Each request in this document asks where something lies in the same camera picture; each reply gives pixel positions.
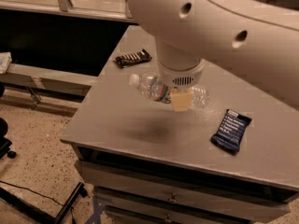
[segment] screw hole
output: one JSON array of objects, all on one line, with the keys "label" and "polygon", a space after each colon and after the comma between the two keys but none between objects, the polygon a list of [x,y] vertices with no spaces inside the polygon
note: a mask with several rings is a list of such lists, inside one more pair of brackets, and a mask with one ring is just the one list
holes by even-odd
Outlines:
[{"label": "screw hole", "polygon": [[185,4],[181,9],[180,9],[180,14],[179,16],[183,19],[186,18],[187,15],[189,14],[190,10],[192,8],[192,4],[191,3],[187,3]]},{"label": "screw hole", "polygon": [[244,45],[245,44],[245,40],[247,38],[247,35],[248,35],[247,31],[242,31],[241,33],[237,34],[235,36],[234,41],[233,41],[233,48],[234,49],[238,49],[242,45]]}]

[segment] drawer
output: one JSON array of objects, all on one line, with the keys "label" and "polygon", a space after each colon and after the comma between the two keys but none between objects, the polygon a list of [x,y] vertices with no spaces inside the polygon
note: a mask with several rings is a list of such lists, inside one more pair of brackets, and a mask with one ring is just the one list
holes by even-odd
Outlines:
[{"label": "drawer", "polygon": [[149,217],[146,215],[129,212],[112,206],[106,206],[105,213],[107,214],[108,217],[117,219],[125,224],[156,224],[156,223],[178,224],[177,222],[170,222],[170,221],[167,222],[167,219],[160,220],[155,217]]},{"label": "drawer", "polygon": [[247,220],[240,220],[233,217],[225,217],[201,211],[194,208],[182,207],[161,201],[156,201],[141,196],[119,192],[112,189],[96,187],[93,194],[105,206],[113,206],[127,211],[136,212],[151,217],[157,217],[160,220],[186,224],[240,224],[249,223]]},{"label": "drawer", "polygon": [[76,166],[85,182],[94,186],[116,189],[226,216],[266,223],[290,212],[287,204],[220,189],[199,187],[86,161],[77,161]]}]

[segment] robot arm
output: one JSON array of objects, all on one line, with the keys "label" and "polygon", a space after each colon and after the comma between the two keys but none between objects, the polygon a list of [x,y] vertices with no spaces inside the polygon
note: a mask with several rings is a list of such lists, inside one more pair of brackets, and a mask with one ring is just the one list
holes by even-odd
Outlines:
[{"label": "robot arm", "polygon": [[299,110],[299,12],[253,0],[128,4],[156,39],[160,72],[169,87],[197,83],[207,60]]}]

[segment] plastic bottle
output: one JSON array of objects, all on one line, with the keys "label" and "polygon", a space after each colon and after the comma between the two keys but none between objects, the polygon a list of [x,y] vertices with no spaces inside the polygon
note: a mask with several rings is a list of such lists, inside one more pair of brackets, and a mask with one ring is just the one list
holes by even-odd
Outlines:
[{"label": "plastic bottle", "polygon": [[[163,84],[158,72],[147,72],[142,75],[131,74],[129,85],[136,87],[137,90],[146,98],[155,101],[170,104],[170,89]],[[199,110],[206,106],[209,98],[207,90],[197,84],[192,87],[193,99],[190,109]]]}]

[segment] drawer knob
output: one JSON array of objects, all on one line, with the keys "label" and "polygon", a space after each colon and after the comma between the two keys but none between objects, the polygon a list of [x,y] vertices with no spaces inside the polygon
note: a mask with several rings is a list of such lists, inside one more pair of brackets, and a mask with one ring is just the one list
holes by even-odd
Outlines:
[{"label": "drawer knob", "polygon": [[167,215],[167,218],[164,219],[165,223],[172,223],[172,220],[169,218],[169,214]]},{"label": "drawer knob", "polygon": [[176,199],[176,194],[172,194],[171,198],[168,199],[168,202],[171,204],[177,204],[178,200]]}]

